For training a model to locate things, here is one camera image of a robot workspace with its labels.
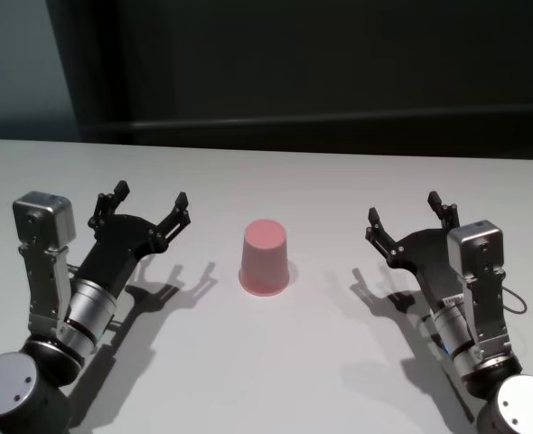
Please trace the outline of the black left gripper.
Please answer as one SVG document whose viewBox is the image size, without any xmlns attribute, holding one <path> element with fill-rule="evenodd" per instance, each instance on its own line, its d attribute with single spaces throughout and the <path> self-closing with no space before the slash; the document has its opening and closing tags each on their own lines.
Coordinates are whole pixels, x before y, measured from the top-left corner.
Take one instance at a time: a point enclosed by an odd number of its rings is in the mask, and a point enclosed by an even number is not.
<svg viewBox="0 0 533 434">
<path fill-rule="evenodd" d="M 145 256 L 165 252 L 170 243 L 191 223 L 186 192 L 180 192 L 171 212 L 158 224 L 125 214 L 113 215 L 129 195 L 126 181 L 112 193 L 100 193 L 88 226 L 96 242 L 75 273 L 118 297 Z"/>
</svg>

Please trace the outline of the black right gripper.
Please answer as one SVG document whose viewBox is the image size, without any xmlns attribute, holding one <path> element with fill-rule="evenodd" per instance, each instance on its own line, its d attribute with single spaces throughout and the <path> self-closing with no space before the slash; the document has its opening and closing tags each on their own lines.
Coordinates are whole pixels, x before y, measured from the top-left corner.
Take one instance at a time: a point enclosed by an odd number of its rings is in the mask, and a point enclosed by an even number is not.
<svg viewBox="0 0 533 434">
<path fill-rule="evenodd" d="M 383 256 L 393 269 L 411 272 L 431 309 L 443 309 L 458 298 L 462 287 L 449 265 L 447 232 L 460 226 L 457 205 L 444 204 L 437 191 L 431 191 L 427 202 L 439 219 L 442 229 L 413 232 L 396 242 L 384 229 L 379 213 L 371 207 L 365 239 Z"/>
</svg>

